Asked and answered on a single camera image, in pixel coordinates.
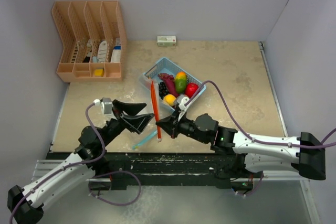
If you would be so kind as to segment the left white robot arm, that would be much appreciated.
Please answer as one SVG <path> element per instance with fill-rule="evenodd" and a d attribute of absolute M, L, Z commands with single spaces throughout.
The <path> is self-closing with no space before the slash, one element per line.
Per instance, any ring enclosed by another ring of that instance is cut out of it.
<path fill-rule="evenodd" d="M 113 114 L 104 127 L 96 127 L 89 110 L 101 107 L 104 114 Z M 8 191 L 9 223 L 38 223 L 45 209 L 58 198 L 86 179 L 102 178 L 108 172 L 106 147 L 124 130 L 140 134 L 154 118 L 153 113 L 141 114 L 146 103 L 123 103 L 109 98 L 95 99 L 85 110 L 89 126 L 79 138 L 79 146 L 57 167 L 41 178 Z"/>

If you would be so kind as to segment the mango toy fruit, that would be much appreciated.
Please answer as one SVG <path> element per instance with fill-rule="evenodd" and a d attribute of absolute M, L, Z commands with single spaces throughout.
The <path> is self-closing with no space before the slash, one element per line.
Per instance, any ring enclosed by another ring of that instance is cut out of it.
<path fill-rule="evenodd" d="M 187 86 L 187 76 L 185 72 L 180 71 L 175 77 L 175 89 L 177 93 L 178 94 L 183 93 L 186 86 Z"/>

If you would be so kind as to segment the red apple toy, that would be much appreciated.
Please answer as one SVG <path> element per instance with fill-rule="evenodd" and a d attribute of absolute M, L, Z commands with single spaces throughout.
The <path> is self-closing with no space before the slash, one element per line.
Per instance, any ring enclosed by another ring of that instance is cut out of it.
<path fill-rule="evenodd" d="M 188 96 L 189 98 L 191 98 L 194 93 L 197 91 L 198 89 L 198 85 L 195 83 L 188 83 L 185 90 L 184 90 L 184 94 L 186 96 Z"/>

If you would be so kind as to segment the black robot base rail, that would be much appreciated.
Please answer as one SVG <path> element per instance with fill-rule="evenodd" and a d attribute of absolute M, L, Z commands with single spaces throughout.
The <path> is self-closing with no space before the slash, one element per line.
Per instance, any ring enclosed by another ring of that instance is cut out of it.
<path fill-rule="evenodd" d="M 250 191 L 262 172 L 249 172 L 243 154 L 107 153 L 96 175 L 113 190 L 128 186 L 209 186 Z"/>

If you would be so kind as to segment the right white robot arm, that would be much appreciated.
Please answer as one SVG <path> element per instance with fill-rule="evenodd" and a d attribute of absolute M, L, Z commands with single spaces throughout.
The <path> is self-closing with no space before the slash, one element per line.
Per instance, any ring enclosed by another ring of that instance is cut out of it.
<path fill-rule="evenodd" d="M 156 125 L 171 138 L 183 134 L 210 144 L 211 150 L 217 154 L 244 156 L 233 166 L 238 177 L 265 170 L 287 170 L 307 179 L 326 179 L 326 151 L 320 147 L 318 139 L 308 132 L 302 132 L 299 137 L 245 134 L 220 126 L 208 114 L 190 120 L 178 112 L 160 119 Z"/>

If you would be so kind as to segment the yellow lemon toy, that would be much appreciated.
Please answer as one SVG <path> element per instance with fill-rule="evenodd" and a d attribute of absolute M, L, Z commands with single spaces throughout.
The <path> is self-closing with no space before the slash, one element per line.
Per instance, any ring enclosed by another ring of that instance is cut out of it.
<path fill-rule="evenodd" d="M 172 94 L 167 94 L 163 98 L 163 102 L 169 106 L 174 106 L 174 102 L 176 100 L 176 97 Z"/>

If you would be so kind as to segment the clear zip top bag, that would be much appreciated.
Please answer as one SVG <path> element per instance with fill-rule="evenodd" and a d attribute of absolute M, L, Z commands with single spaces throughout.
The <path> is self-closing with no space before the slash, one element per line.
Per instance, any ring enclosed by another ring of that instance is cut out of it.
<path fill-rule="evenodd" d="M 150 101 L 151 101 L 151 109 L 152 112 L 154 113 L 154 119 L 155 119 L 155 123 L 160 119 L 160 104 L 159 104 L 159 86 L 158 86 L 158 82 L 154 81 L 153 79 L 142 75 L 139 78 L 139 82 L 148 89 L 149 94 L 150 94 Z M 162 140 L 162 133 L 161 133 L 161 129 L 156 126 L 157 130 L 157 136 L 156 139 L 158 142 L 161 142 Z"/>

